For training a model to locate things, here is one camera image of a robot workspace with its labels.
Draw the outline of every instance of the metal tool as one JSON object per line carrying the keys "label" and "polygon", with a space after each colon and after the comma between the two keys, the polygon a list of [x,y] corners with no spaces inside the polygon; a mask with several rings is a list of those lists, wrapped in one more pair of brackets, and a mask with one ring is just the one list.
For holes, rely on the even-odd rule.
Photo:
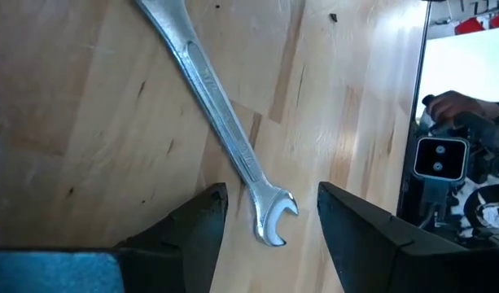
{"label": "metal tool", "polygon": [[212,127],[244,180],[255,204],[256,237],[282,246],[277,234],[283,210],[298,215],[291,192],[273,186],[264,175],[242,126],[197,38],[183,0],[136,0],[175,55]]}

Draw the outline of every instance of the dark spot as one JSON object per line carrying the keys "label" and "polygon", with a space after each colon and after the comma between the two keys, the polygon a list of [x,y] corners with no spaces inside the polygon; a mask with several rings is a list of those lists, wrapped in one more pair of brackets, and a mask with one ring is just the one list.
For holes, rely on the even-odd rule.
{"label": "dark spot", "polygon": [[459,222],[462,219],[462,216],[461,215],[450,215],[447,218],[449,219],[449,221],[451,223],[453,223],[453,224],[459,224]]}
{"label": "dark spot", "polygon": [[390,155],[390,152],[392,151],[392,141],[393,140],[394,140],[394,130],[390,133],[390,138],[388,139],[387,155]]}
{"label": "dark spot", "polygon": [[338,16],[335,13],[330,13],[329,17],[332,21],[338,22]]}
{"label": "dark spot", "polygon": [[234,212],[235,217],[239,217],[240,213],[240,208],[242,207],[242,196],[243,196],[243,189],[246,187],[246,185],[241,181],[240,182],[240,189],[239,189],[239,197],[237,198],[237,203],[236,203],[236,211]]}
{"label": "dark spot", "polygon": [[255,113],[252,117],[251,132],[249,133],[249,143],[252,147],[255,147],[256,136],[258,135],[258,130],[260,129],[260,122],[262,121],[262,115]]}
{"label": "dark spot", "polygon": [[141,97],[142,91],[144,90],[144,85],[146,84],[145,81],[142,82],[141,88],[138,90],[137,98]]}
{"label": "dark spot", "polygon": [[211,195],[211,198],[212,198],[213,200],[222,200],[222,197],[220,196],[220,192],[218,192],[218,191],[217,191],[217,192],[215,192],[215,193],[213,193],[213,194]]}
{"label": "dark spot", "polygon": [[173,149],[173,144],[174,144],[174,140],[172,139],[171,142],[169,143],[169,148],[168,148],[168,151],[166,151],[166,155],[169,155],[169,153]]}
{"label": "dark spot", "polygon": [[165,251],[169,251],[169,252],[181,253],[181,251],[182,251],[180,247],[173,245],[171,243],[161,242],[160,246],[164,247]]}
{"label": "dark spot", "polygon": [[70,197],[73,195],[73,187],[70,187],[70,189],[68,190],[68,193],[67,193],[67,197]]}
{"label": "dark spot", "polygon": [[300,85],[298,86],[298,95],[296,96],[296,107],[298,107],[298,104],[300,103],[301,85],[304,82],[304,73],[305,73],[305,65],[301,69]]}
{"label": "dark spot", "polygon": [[455,197],[453,196],[449,196],[447,199],[446,199],[446,203],[450,206],[457,206],[459,204],[459,199],[456,199]]}

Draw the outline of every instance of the wooden surface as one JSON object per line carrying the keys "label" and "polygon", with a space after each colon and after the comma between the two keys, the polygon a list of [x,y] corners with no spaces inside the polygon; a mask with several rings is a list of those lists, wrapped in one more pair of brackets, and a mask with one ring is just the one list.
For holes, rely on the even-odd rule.
{"label": "wooden surface", "polygon": [[[269,248],[172,56],[127,0],[0,0],[0,245],[110,246],[227,182],[213,292],[334,292],[317,184],[394,212],[426,3],[189,0],[269,179]],[[329,18],[338,15],[338,23]]]}

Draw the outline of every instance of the black machine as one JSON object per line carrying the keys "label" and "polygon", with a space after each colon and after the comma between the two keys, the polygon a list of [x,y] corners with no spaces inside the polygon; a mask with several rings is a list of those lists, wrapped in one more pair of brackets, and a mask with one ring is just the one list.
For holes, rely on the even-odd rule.
{"label": "black machine", "polygon": [[[499,246],[499,227],[482,217],[484,207],[499,212],[499,199],[480,203],[484,199],[471,196],[485,186],[499,194],[499,117],[463,112],[453,125],[426,125],[424,119],[410,130],[397,215],[466,247]],[[457,208],[467,215],[454,214]],[[472,223],[466,239],[460,237],[464,218]]]}
{"label": "black machine", "polygon": [[467,250],[329,183],[317,205],[345,292],[499,291],[499,248]]}

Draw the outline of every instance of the wrench handle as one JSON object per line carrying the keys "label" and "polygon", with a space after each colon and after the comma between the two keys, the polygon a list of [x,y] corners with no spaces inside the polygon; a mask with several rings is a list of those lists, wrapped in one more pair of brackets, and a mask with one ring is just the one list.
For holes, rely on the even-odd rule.
{"label": "wrench handle", "polygon": [[248,186],[267,182],[243,128],[200,45],[183,0],[137,0],[175,55],[209,122]]}

